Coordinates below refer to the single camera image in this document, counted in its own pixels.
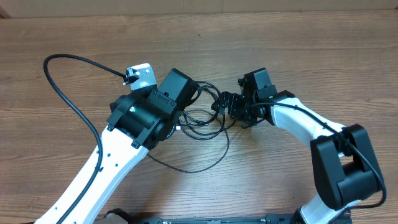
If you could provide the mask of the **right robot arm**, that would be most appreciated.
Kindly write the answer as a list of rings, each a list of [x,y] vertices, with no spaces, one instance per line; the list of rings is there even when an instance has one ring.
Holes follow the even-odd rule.
[[[265,68],[238,80],[240,93],[224,91],[211,108],[249,126],[268,121],[310,148],[317,190],[309,203],[290,215],[268,215],[266,223],[352,223],[351,212],[386,186],[368,132],[345,126],[308,109],[293,93],[277,91]]]

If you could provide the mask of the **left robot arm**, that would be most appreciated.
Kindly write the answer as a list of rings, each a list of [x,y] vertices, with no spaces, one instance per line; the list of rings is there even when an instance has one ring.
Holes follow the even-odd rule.
[[[129,171],[167,139],[198,83],[173,68],[158,85],[148,63],[126,69],[131,92],[111,103],[95,150],[51,209],[37,223],[93,223]]]

